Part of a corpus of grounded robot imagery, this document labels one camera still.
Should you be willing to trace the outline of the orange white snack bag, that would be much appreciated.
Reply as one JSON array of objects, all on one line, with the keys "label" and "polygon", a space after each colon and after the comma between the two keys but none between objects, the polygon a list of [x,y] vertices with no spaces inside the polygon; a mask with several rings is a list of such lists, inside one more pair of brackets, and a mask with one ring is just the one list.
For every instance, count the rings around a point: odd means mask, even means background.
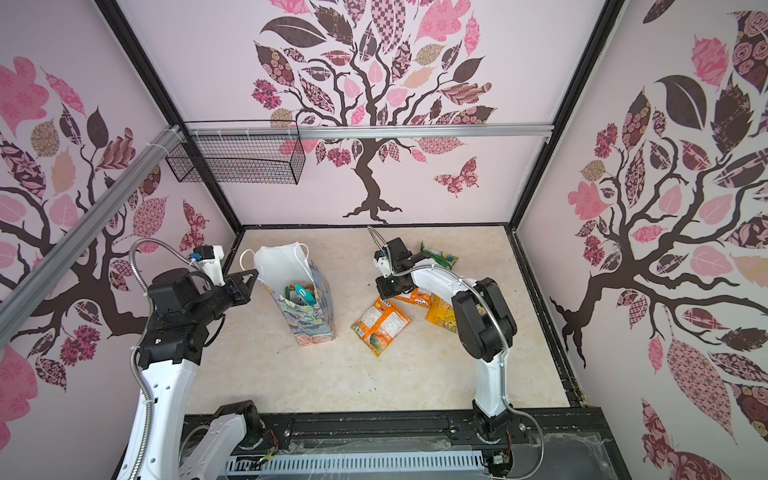
[{"label": "orange white snack bag", "polygon": [[392,302],[377,298],[350,329],[379,357],[411,323],[411,319]]},{"label": "orange white snack bag", "polygon": [[395,297],[395,300],[405,302],[410,305],[417,305],[424,308],[432,306],[432,294],[429,291],[422,291],[418,288],[408,293],[401,293]]}]

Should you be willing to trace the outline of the teal snack bag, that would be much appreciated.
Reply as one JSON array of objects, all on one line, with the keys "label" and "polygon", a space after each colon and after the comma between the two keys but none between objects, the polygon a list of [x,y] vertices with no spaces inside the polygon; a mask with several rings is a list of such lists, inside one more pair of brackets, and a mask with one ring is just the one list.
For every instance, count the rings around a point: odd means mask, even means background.
[{"label": "teal snack bag", "polygon": [[316,299],[312,290],[306,289],[300,284],[295,284],[293,286],[292,299],[294,299],[296,303],[301,303],[302,305],[313,306],[316,304]]}]

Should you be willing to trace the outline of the floral paper bag white handles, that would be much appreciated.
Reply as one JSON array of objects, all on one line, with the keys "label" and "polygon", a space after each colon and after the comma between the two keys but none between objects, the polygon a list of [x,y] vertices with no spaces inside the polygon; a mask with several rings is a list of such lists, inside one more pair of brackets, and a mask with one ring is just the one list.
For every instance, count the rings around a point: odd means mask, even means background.
[{"label": "floral paper bag white handles", "polygon": [[306,244],[247,249],[239,255],[242,270],[254,268],[258,281],[283,314],[301,346],[335,339],[334,313],[329,283],[314,265]]}]

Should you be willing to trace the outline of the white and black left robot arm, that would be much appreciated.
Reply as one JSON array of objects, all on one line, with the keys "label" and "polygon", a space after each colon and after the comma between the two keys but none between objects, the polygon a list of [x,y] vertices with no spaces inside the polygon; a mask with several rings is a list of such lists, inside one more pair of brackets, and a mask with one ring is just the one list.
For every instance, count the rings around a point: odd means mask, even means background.
[{"label": "white and black left robot arm", "polygon": [[195,285],[197,277],[207,276],[174,269],[156,276],[148,288],[153,308],[131,355],[140,396],[118,470],[121,479],[214,479],[238,445],[260,440],[265,431],[253,401],[226,404],[189,456],[179,456],[191,387],[213,338],[208,327],[230,308],[249,303],[258,272],[228,275],[205,291]]}]

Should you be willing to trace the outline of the green snack bag far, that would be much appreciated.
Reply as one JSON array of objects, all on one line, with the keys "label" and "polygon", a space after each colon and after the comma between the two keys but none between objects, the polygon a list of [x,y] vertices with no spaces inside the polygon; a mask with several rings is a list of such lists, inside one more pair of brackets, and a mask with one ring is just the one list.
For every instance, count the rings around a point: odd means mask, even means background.
[{"label": "green snack bag far", "polygon": [[432,248],[431,246],[421,242],[420,252],[428,258],[434,260],[437,264],[443,268],[452,270],[455,264],[458,262],[459,257],[451,253]]}]

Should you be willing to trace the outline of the yellow snack bag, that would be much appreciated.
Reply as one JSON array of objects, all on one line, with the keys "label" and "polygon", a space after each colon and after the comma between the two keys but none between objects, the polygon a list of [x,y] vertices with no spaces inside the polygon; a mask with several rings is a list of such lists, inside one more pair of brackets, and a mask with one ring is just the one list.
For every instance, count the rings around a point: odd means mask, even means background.
[{"label": "yellow snack bag", "polygon": [[426,320],[453,333],[458,332],[453,307],[437,295],[431,297],[431,306],[426,314]]}]

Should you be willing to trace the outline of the aluminium rail back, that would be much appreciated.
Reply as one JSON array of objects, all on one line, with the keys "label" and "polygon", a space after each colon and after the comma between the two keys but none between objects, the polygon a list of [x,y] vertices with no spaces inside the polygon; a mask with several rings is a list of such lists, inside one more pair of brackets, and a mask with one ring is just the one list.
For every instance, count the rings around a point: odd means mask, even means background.
[{"label": "aluminium rail back", "polygon": [[429,137],[544,137],[554,126],[546,123],[492,123],[472,125],[398,125],[398,126],[289,126],[289,127],[213,127],[188,126],[192,137],[217,138],[244,136],[247,139],[277,136],[295,140],[384,139]]}]

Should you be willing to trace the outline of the aluminium rail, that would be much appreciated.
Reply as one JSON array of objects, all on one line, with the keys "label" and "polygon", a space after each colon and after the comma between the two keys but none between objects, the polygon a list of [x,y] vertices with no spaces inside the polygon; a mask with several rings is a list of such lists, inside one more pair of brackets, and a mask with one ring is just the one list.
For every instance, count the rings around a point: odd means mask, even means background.
[{"label": "aluminium rail", "polygon": [[4,299],[1,305],[1,344],[11,337],[32,315],[46,295],[70,270],[91,241],[107,225],[112,216],[125,204],[131,193],[170,151],[183,140],[181,129],[169,125],[147,144],[136,160],[119,176],[78,223],[66,233],[50,253],[45,255],[19,286]]},{"label": "aluminium rail", "polygon": [[398,126],[289,126],[289,127],[213,127],[188,126],[192,137],[217,138],[244,136],[247,139],[277,136],[295,140],[384,139],[429,137],[544,137],[554,126],[546,123],[492,123],[472,125],[398,125]]}]

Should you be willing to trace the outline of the aluminium rail left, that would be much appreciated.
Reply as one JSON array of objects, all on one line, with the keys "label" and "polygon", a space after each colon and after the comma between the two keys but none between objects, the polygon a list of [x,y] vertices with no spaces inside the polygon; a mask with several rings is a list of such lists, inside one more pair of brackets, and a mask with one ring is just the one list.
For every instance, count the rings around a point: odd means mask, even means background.
[{"label": "aluminium rail left", "polygon": [[125,204],[131,193],[170,151],[183,140],[181,129],[169,125],[147,144],[136,160],[119,176],[78,223],[66,233],[50,253],[45,255],[19,286],[4,299],[1,305],[1,344],[11,337],[32,315],[46,295],[70,270],[91,241],[107,225],[112,216]]}]

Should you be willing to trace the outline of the black base frame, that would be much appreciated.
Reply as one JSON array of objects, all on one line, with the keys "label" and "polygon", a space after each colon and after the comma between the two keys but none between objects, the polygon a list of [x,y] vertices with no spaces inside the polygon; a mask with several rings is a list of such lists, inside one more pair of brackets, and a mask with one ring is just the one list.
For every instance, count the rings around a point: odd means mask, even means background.
[{"label": "black base frame", "polygon": [[268,413],[258,441],[230,456],[479,451],[480,472],[264,475],[214,479],[628,479],[598,408],[533,408],[484,420],[472,410]]}]

